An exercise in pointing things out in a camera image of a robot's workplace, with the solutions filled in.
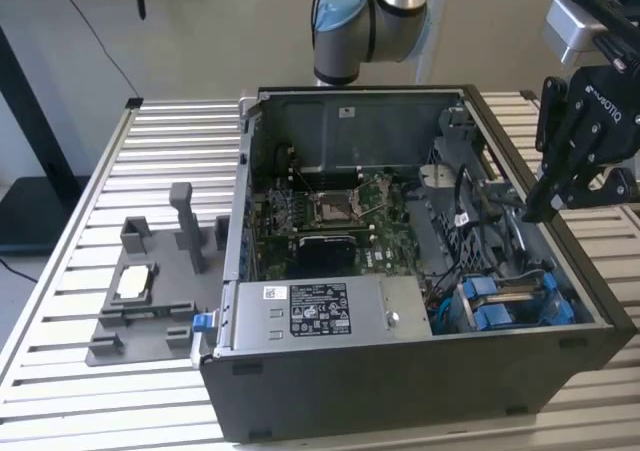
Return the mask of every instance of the cable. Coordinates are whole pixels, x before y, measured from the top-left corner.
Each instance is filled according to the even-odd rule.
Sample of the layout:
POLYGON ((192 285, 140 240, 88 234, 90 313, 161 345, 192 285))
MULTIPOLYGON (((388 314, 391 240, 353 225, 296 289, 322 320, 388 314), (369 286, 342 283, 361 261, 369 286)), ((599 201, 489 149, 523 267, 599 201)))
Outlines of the cable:
MULTIPOLYGON (((456 181, 453 187, 453 206, 455 208, 455 214, 462 214, 462 203, 460 201, 460 194, 462 191, 462 178, 464 177, 464 172, 467 169, 466 164, 462 164, 458 169, 458 174, 456 174, 456 181)), ((460 226, 456 226, 456 233, 458 235, 458 249, 456 251, 456 257, 453 260, 453 264, 449 269, 447 269, 444 274, 440 276, 440 279, 433 287, 434 289, 440 286, 440 283, 444 281, 444 279, 451 274, 453 270, 455 270, 460 265, 460 259, 462 258, 462 228, 460 226)))
POLYGON ((320 0, 311 1, 311 44, 316 45, 316 22, 318 20, 318 9, 320 8, 320 0))
POLYGON ((504 277, 504 278, 495 278, 495 281, 497 283, 508 283, 511 281, 520 281, 521 279, 525 279, 528 278, 529 276, 535 276, 536 274, 542 274, 544 275, 546 273, 546 271, 542 268, 535 268, 535 269, 530 269, 529 271, 526 271, 518 276, 508 276, 508 277, 504 277))
POLYGON ((442 332, 442 319, 444 318, 444 313, 447 312, 447 309, 449 309, 449 306, 451 305, 451 298, 446 298, 442 301, 442 303, 440 303, 440 306, 438 306, 438 313, 436 314, 436 333, 441 333, 442 332))
POLYGON ((500 278, 504 278, 504 274, 500 271, 499 264, 493 261, 493 258, 487 252, 487 233, 485 232, 486 219, 484 214, 484 208, 480 206, 480 226, 478 227, 479 239, 480 239, 480 252, 482 257, 489 263, 489 266, 493 269, 493 272, 500 278))
POLYGON ((15 274, 16 276, 20 276, 21 278, 24 278, 24 279, 26 279, 27 281, 31 281, 32 283, 37 283, 37 282, 38 282, 38 280, 37 280, 37 279, 34 279, 34 278, 32 278, 31 276, 28 276, 28 275, 26 275, 26 274, 24 274, 24 273, 21 273, 20 271, 16 271, 16 270, 15 270, 15 269, 13 269, 11 266, 9 266, 9 265, 5 262, 5 260, 4 260, 4 259, 2 259, 2 258, 0 258, 0 264, 1 264, 2 266, 4 266, 4 267, 7 269, 7 271, 9 271, 10 273, 15 274))
POLYGON ((76 2, 74 0, 69 0, 69 2, 73 5, 74 8, 76 8, 76 11, 78 12, 78 14, 80 15, 80 17, 84 20, 84 22, 86 23, 86 25, 89 27, 89 29, 91 30, 91 32, 93 33, 93 36, 96 38, 96 40, 98 41, 98 44, 100 45, 100 47, 102 48, 102 51, 104 52, 104 55, 109 59, 109 61, 111 61, 111 64, 113 64, 115 66, 115 68, 120 72, 120 74, 122 75, 122 77, 124 78, 124 80, 127 82, 127 84, 129 85, 129 87, 131 88, 131 91, 133 91, 133 94, 136 95, 136 98, 140 97, 140 93, 138 93, 138 90, 136 90, 135 86, 133 86, 133 84, 131 84, 131 81, 129 81, 129 78, 127 78, 127 75, 124 74, 124 71, 122 71, 122 69, 120 68, 120 66, 118 66, 118 63, 115 62, 115 60, 111 57, 111 55, 109 54, 109 51, 107 51, 107 48, 105 47, 104 43, 102 42, 102 40, 100 39, 100 37, 98 36, 98 33, 96 33, 96 30, 93 29, 93 26, 91 26, 91 23, 89 22, 89 20, 87 19, 87 17, 84 15, 84 13, 80 10, 80 8, 78 7, 78 5, 76 4, 76 2))

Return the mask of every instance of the black cable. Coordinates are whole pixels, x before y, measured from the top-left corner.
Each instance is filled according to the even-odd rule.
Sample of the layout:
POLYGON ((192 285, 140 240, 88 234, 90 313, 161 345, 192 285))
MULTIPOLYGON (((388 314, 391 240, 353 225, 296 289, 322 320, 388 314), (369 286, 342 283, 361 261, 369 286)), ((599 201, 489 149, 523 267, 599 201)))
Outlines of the black cable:
POLYGON ((96 30, 93 29, 93 26, 91 26, 91 23, 89 22, 89 20, 87 19, 87 17, 84 15, 84 13, 80 10, 80 8, 78 7, 78 5, 76 4, 76 2, 74 0, 69 0, 69 2, 73 5, 74 8, 76 8, 76 11, 78 12, 78 14, 80 15, 80 17, 84 20, 84 22, 86 23, 86 25, 89 27, 89 29, 91 30, 91 32, 93 33, 93 36, 96 38, 96 40, 98 41, 98 44, 100 45, 100 47, 102 48, 102 51, 104 52, 105 56, 109 59, 109 61, 111 61, 111 64, 113 64, 115 66, 115 68, 120 72, 120 74, 122 75, 122 77, 124 78, 124 80, 127 82, 127 84, 129 85, 129 87, 131 88, 131 91, 133 91, 133 93, 136 95, 137 98, 140 97, 140 94, 138 93, 138 91, 136 90, 136 88, 133 86, 133 84, 131 84, 131 81, 129 81, 129 78, 127 78, 127 75, 124 74, 124 71, 122 71, 122 69, 120 68, 120 66, 118 66, 118 63, 115 62, 115 60, 111 57, 111 55, 109 54, 109 51, 107 51, 107 48, 105 47, 104 43, 102 42, 102 40, 100 39, 100 37, 98 36, 98 33, 96 33, 96 30))
POLYGON ((498 275, 498 277, 500 278, 504 278, 504 274, 502 273, 502 271, 500 271, 499 268, 499 264, 497 262, 492 262, 489 253, 487 252, 487 233, 485 231, 485 226, 486 226, 486 216, 484 213, 484 208, 482 206, 480 206, 480 226, 478 227, 478 234, 479 236, 479 240, 480 240, 480 250, 482 251, 482 256, 484 257, 484 259, 486 259, 489 263, 489 266, 491 266, 491 269, 493 270, 494 273, 496 273, 498 275))
POLYGON ((455 206, 456 214, 462 213, 462 203, 460 202, 460 193, 462 191, 462 178, 464 177, 464 172, 467 169, 466 164, 462 164, 460 169, 458 169, 458 174, 456 175, 456 182, 453 186, 453 205, 455 206))
POLYGON ((311 44, 316 45, 316 23, 318 20, 318 9, 320 8, 320 0, 311 1, 311 44))
POLYGON ((7 271, 9 271, 10 273, 15 274, 16 276, 20 276, 21 278, 24 278, 24 279, 26 279, 26 280, 28 280, 28 281, 31 281, 32 283, 37 283, 37 282, 38 282, 38 280, 37 280, 37 279, 34 279, 34 278, 32 278, 31 276, 28 276, 28 275, 26 275, 26 274, 24 274, 24 273, 21 273, 20 271, 16 271, 16 270, 15 270, 15 269, 13 269, 11 266, 9 266, 9 265, 5 262, 5 260, 4 260, 4 259, 2 259, 2 258, 0 258, 0 264, 1 264, 2 266, 4 266, 4 267, 7 269, 7 271))
MULTIPOLYGON (((460 194, 462 192, 462 178, 464 177, 464 172, 467 169, 466 164, 462 164, 460 166, 460 168, 458 169, 458 174, 456 175, 456 181, 455 184, 453 186, 453 206, 455 209, 455 214, 461 214, 462 213, 462 203, 460 201, 460 194)), ((451 272, 453 270, 455 270, 459 265, 460 265, 460 260, 462 259, 462 240, 463 240, 463 235, 462 235, 462 227, 461 226, 456 226, 456 233, 458 235, 458 248, 456 250, 456 257, 453 260, 453 264, 451 265, 451 267, 449 269, 447 269, 444 274, 440 275, 440 279, 438 280, 438 282, 435 284, 435 286, 433 287, 434 289, 438 288, 438 286, 440 286, 440 283, 442 283, 442 281, 444 281, 444 279, 449 276, 451 274, 451 272)))

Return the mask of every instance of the blue tab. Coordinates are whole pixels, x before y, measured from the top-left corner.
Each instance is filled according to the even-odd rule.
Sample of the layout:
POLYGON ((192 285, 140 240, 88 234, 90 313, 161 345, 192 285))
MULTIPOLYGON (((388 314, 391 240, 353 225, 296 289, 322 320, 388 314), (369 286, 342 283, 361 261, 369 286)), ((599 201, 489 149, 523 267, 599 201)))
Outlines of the blue tab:
POLYGON ((513 324, 513 320, 504 304, 490 304, 482 306, 473 317, 479 330, 493 329, 497 326, 513 324))
POLYGON ((544 277, 542 278, 542 283, 544 284, 544 287, 548 291, 554 291, 558 289, 558 283, 556 281, 556 278, 554 278, 553 274, 551 273, 544 273, 544 277))
POLYGON ((478 296, 486 296, 488 294, 496 294, 498 288, 493 278, 471 278, 471 283, 478 296))
POLYGON ((196 314, 192 324, 194 333, 206 333, 213 329, 213 316, 211 313, 196 314))

